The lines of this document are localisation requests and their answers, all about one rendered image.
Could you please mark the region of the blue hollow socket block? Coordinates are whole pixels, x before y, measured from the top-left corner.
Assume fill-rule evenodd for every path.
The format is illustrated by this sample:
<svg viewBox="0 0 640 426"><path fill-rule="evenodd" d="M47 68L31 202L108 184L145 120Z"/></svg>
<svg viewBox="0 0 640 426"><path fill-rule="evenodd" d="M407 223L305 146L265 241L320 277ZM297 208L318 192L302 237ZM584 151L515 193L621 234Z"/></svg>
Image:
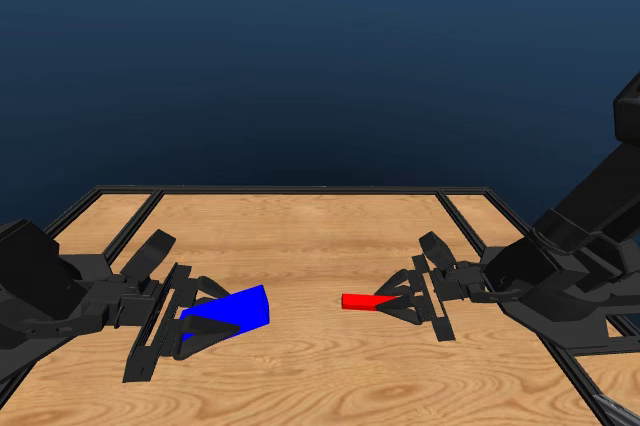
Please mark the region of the blue hollow socket block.
<svg viewBox="0 0 640 426"><path fill-rule="evenodd" d="M262 284L232 293L223 298L198 299L180 316L198 316L239 326L231 337L260 328L270 322L269 302Z"/></svg>

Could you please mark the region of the thin red peg bar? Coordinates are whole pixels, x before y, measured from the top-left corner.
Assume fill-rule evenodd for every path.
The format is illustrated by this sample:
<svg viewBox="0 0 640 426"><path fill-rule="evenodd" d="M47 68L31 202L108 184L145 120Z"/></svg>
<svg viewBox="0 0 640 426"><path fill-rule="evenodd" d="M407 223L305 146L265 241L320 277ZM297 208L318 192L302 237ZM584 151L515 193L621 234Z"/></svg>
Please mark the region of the thin red peg bar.
<svg viewBox="0 0 640 426"><path fill-rule="evenodd" d="M396 299L398 296L344 293L341 296L341 307L344 310L376 311L380 305Z"/></svg>

